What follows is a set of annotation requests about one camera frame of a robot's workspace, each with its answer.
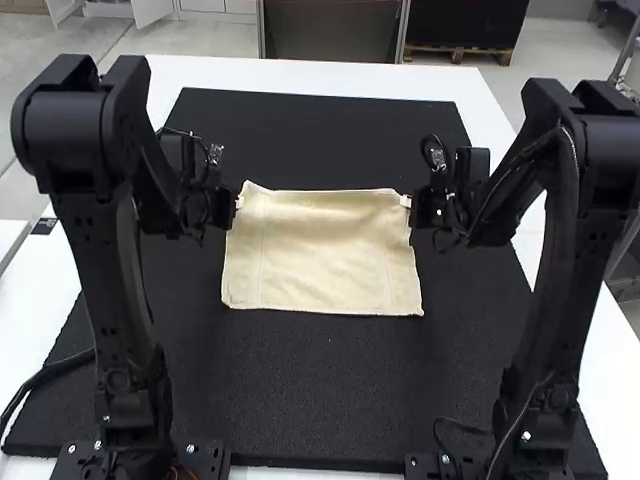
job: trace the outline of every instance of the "white table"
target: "white table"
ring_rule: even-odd
[[[0,276],[30,230],[26,220],[0,220]]]
[[[155,55],[148,59],[153,73],[147,109],[155,128],[164,124],[182,87],[189,86],[455,101],[472,144],[491,149],[493,168],[515,138],[475,68]],[[537,272],[543,232],[541,199],[527,213],[513,240],[530,284]],[[41,269],[38,275],[33,274],[36,267]],[[41,366],[79,291],[77,271],[61,225],[49,236],[30,236],[0,281],[0,405],[6,404],[21,382]],[[640,342],[603,287],[585,349],[580,401],[611,480],[640,475],[639,367]],[[0,456],[0,480],[48,478],[53,464],[54,460]],[[337,479],[381,475],[234,468],[231,476],[234,480],[271,476],[310,480],[315,476]]]

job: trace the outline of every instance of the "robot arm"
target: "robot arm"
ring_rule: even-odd
[[[604,269],[640,202],[640,115],[630,102],[604,82],[582,82],[571,95],[555,80],[532,79],[522,96],[526,122],[490,177],[482,149],[458,149],[449,162],[437,141],[423,144],[431,184],[416,192],[411,215],[414,227],[451,232],[456,243],[500,246],[547,192],[533,302],[494,406],[495,451],[486,473],[456,472],[463,478],[566,470]]]
[[[138,227],[175,238],[206,224],[229,229],[235,213],[215,165],[202,181],[185,181],[167,161],[147,117],[150,74],[144,57],[120,57],[99,78],[90,57],[62,55],[11,117],[18,159],[50,195],[71,244],[95,341],[102,445],[131,480],[164,478],[174,454]]]
[[[171,387],[146,302],[138,226],[177,237],[207,224],[228,229],[235,212],[215,166],[197,181],[192,165],[185,179],[167,162],[146,114],[149,78],[142,57],[121,57],[100,79],[90,57],[61,56],[20,95],[11,119],[18,159],[51,196],[69,238],[95,339],[102,442],[132,480],[163,478],[174,454]],[[414,195],[413,228],[450,232],[469,247],[504,245],[547,191],[533,302],[494,407],[495,450],[480,470],[465,463],[442,478],[565,469],[604,268],[640,199],[632,104],[599,82],[571,95],[558,82],[530,80],[523,99],[527,120],[491,176],[487,150],[459,148],[449,159],[437,137],[422,145],[432,175]],[[182,135],[181,151],[193,150],[190,138]],[[220,457],[228,464],[228,453]],[[419,470],[407,458],[413,479]]]

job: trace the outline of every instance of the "wooden pallet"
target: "wooden pallet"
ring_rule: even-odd
[[[480,53],[492,55],[502,67],[511,65],[513,48],[479,48],[479,47],[431,47],[428,45],[406,45],[404,47],[404,61],[412,62],[414,52],[447,52],[451,56],[451,63],[460,65],[465,53]]]

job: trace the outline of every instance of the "black rubber mat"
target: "black rubber mat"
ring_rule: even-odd
[[[428,169],[427,132],[468,144],[454,104],[186,89],[167,122],[226,147],[224,175],[268,188],[394,187]],[[174,391],[174,433],[229,444],[237,464],[402,471],[404,455],[435,450],[447,415],[488,427],[502,369],[530,291],[511,247],[437,254],[414,232],[424,317],[353,317],[230,310],[220,301],[224,233],[203,248],[143,238],[145,283]],[[91,343],[82,297],[51,353]],[[55,456],[92,439],[91,367],[31,395],[5,444]],[[457,448],[489,449],[451,434]],[[578,478],[606,478],[581,420],[571,452]]]

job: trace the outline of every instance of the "towel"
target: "towel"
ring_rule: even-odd
[[[227,232],[222,301],[236,309],[423,315],[410,200],[390,188],[244,183]]]

